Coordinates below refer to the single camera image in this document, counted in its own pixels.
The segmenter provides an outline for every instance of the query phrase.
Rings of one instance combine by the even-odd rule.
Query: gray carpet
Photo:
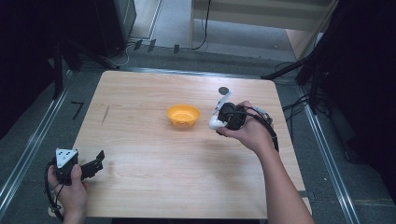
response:
[[[260,78],[274,72],[277,64],[282,62],[226,56],[194,51],[181,51],[174,54],[172,49],[156,48],[147,51],[147,46],[140,50],[130,49],[130,61],[121,70],[155,68],[193,72],[222,73]],[[126,60],[124,55],[114,59]],[[53,157],[56,147],[71,148],[78,135],[101,74],[105,69],[90,60],[83,60],[79,72],[74,72],[74,80],[65,96],[64,103],[51,124],[46,137],[21,182],[1,223],[59,223],[47,213],[48,202],[43,194],[43,172],[47,162]],[[293,83],[295,72],[276,80],[276,88],[282,105],[290,105],[299,97],[298,87]],[[49,86],[37,98],[14,125],[8,135],[0,141],[2,148],[0,183],[4,185],[25,145],[38,126],[51,103],[53,86]],[[82,102],[84,106],[76,119],[78,105],[72,101]],[[331,121],[318,114],[323,132],[325,132],[336,159],[340,173],[352,199],[355,202],[361,223],[396,223],[396,208],[391,202],[379,175],[365,164],[351,164],[344,158],[344,150],[333,129]],[[313,217],[317,223],[347,223],[335,194],[332,181],[318,149],[318,144],[311,130],[305,112],[293,117],[293,144],[303,175],[305,187],[310,195]],[[111,218],[88,218],[87,223],[111,223]]]

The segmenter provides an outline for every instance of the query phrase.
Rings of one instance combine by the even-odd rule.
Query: bowl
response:
[[[172,105],[166,109],[166,116],[173,126],[194,126],[200,117],[199,109],[192,105]]]

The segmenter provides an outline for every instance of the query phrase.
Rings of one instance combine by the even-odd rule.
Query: person's left hand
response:
[[[87,191],[86,185],[81,182],[81,167],[76,164],[71,173],[72,185],[63,186],[59,184],[55,166],[49,167],[48,179],[49,187],[55,190],[55,195],[64,207],[64,223],[83,223],[87,212]]]

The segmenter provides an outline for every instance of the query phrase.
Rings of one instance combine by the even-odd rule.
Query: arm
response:
[[[252,107],[249,102],[240,105]],[[278,152],[274,150],[271,135],[254,118],[247,116],[238,131],[219,128],[228,137],[238,139],[258,156],[265,179],[267,213],[270,223],[314,223],[299,192],[290,180]]]
[[[85,186],[81,182],[81,167],[74,165],[71,179],[71,186],[58,185],[55,175],[55,166],[49,168],[48,179],[49,184],[55,189],[56,194],[59,191],[59,201],[64,206],[64,223],[80,224],[85,222],[87,212],[87,192]]]

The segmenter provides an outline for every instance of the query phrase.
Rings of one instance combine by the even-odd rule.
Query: light wood tabletop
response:
[[[259,160],[208,128],[220,87],[233,91],[229,102],[249,100],[271,115],[282,161],[304,190],[272,81],[108,71],[74,144],[80,164],[101,150],[106,155],[104,169],[86,180],[88,216],[266,218]],[[174,127],[166,117],[166,108],[178,104],[200,110],[193,127]]]

